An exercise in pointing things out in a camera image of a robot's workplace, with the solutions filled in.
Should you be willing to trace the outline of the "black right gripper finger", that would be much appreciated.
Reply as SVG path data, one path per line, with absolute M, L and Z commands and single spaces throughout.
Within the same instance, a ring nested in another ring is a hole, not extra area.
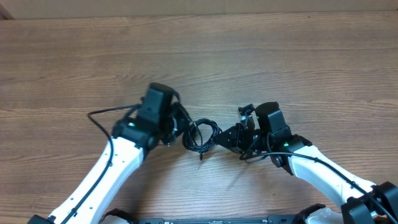
M 235 124 L 234 126 L 224 130 L 216 137 L 216 141 L 236 141 L 239 138 L 239 132 L 241 129 L 240 124 Z
M 215 139 L 215 143 L 217 145 L 222 146 L 225 149 L 228 149 L 229 151 L 233 153 L 242 153 L 241 148 L 238 146 L 239 144 L 239 139 L 238 138 L 221 138 L 218 137 Z

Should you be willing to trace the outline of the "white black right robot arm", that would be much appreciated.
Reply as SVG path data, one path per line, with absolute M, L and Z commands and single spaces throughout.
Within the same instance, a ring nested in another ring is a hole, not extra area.
M 292 134 L 276 102 L 238 109 L 240 121 L 215 143 L 240 155 L 242 161 L 270 158 L 276 167 L 315 187 L 339 209 L 312 205 L 293 223 L 397 223 L 397 186 L 377 185 L 331 161 L 311 141 Z

